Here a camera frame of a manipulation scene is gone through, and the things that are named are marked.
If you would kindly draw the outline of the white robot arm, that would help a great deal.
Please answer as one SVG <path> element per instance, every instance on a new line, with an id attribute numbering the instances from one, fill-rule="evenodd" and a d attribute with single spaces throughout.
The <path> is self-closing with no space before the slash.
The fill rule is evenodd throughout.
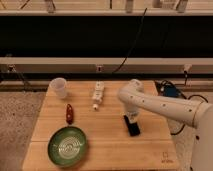
<path id="1" fill-rule="evenodd" d="M 213 171 L 212 103 L 146 94 L 142 82 L 137 79 L 121 87 L 117 96 L 130 124 L 137 123 L 142 108 L 195 128 L 190 171 Z"/>

